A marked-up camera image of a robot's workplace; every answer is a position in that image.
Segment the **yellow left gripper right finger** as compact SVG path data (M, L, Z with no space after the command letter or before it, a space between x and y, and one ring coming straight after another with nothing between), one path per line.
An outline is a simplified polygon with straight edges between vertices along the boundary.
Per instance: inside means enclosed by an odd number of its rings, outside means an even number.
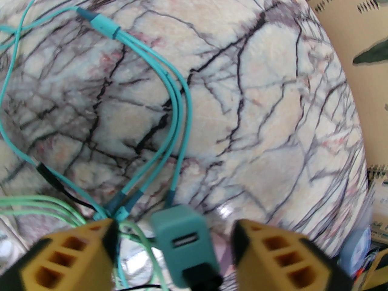
M353 279L303 234L249 219L234 222L239 291L351 291Z

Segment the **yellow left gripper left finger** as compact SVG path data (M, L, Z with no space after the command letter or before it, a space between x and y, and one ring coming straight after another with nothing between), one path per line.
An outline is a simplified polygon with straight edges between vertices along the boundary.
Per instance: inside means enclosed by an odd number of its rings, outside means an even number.
M119 227L113 219L48 234L10 266L2 291L111 291Z

